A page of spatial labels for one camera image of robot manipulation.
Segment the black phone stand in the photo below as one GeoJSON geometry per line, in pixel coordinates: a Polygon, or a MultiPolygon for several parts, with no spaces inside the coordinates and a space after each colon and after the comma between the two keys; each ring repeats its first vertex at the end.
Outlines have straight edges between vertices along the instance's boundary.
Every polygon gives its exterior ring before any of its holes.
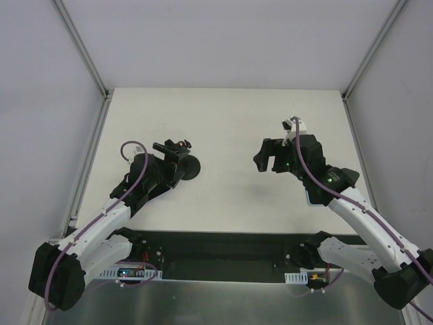
{"type": "MultiPolygon", "coordinates": [[[[169,144],[171,142],[174,142],[174,141],[171,139],[168,139],[164,142],[164,144],[169,144]]],[[[189,156],[189,168],[191,171],[189,180],[194,179],[200,173],[201,164],[200,164],[200,161],[195,156],[192,156],[190,154],[191,149],[192,149],[192,144],[186,139],[180,140],[180,141],[174,142],[174,143],[178,143],[181,147],[181,149],[179,150],[179,158],[183,155],[189,156]]]]}

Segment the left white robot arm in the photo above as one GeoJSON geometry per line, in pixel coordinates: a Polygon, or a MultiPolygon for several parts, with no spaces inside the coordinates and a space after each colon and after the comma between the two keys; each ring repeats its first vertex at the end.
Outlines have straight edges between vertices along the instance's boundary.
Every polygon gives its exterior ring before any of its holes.
{"type": "Polygon", "coordinates": [[[138,141],[129,171],[112,190],[94,218],[55,244],[43,243],[35,253],[29,290],[43,298],[48,311],[67,311],[82,297],[87,285],[118,261],[148,266],[144,239],[125,223],[149,201],[200,173],[200,161],[190,154],[186,140],[154,143],[164,156],[150,154],[138,141]]]}

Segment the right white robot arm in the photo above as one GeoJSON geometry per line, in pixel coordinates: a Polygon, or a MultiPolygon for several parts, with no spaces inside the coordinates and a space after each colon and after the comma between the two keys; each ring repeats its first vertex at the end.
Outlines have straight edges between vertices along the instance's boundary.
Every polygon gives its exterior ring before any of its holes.
{"type": "Polygon", "coordinates": [[[389,306],[402,309],[432,283],[432,249],[420,249],[392,228],[356,188],[359,173],[326,163],[314,135],[291,140],[263,140],[253,161],[265,172],[274,158],[275,173],[289,172],[300,180],[312,205],[329,208],[361,237],[370,253],[335,236],[319,232],[306,241],[301,256],[305,268],[338,265],[373,285],[389,306]]]}

